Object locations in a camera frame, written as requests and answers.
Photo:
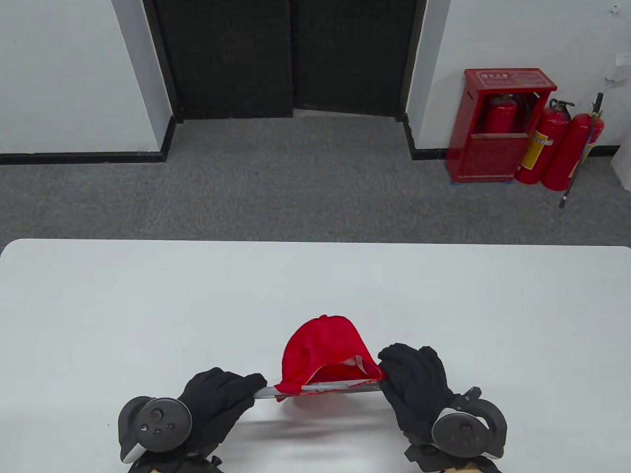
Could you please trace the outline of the person's right hand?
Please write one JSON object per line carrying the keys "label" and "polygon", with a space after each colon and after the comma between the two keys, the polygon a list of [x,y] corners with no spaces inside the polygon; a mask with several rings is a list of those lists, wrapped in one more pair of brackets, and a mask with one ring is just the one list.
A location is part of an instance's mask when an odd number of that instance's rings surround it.
{"label": "person's right hand", "polygon": [[409,441],[404,455],[426,473],[497,473],[507,421],[495,404],[472,387],[462,394],[448,386],[444,365],[429,346],[393,344],[378,355],[385,379],[381,391]]}

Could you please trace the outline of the person's left hand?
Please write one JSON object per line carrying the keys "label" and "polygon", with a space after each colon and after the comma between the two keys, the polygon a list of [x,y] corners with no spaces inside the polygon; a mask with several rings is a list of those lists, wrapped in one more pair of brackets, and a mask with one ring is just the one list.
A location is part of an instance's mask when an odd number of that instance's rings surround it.
{"label": "person's left hand", "polygon": [[118,417],[120,461],[131,473],[218,473],[214,451],[267,385],[259,373],[214,368],[193,376],[179,397],[132,398]]}

